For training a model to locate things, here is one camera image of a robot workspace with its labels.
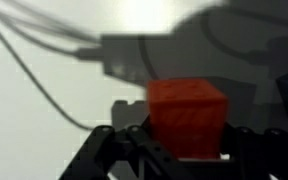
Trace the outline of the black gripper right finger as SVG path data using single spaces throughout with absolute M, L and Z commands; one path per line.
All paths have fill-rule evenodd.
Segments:
M 220 152 L 228 160 L 186 160 L 182 164 L 195 180 L 288 180 L 288 132 L 269 128 L 258 134 L 228 123 Z

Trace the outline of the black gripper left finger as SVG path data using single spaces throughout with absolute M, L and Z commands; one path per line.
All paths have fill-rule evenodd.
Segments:
M 97 126 L 59 177 L 59 180 L 109 180 L 118 161 L 128 162 L 140 180 L 195 180 L 183 164 L 151 138 L 150 116 L 121 130 Z

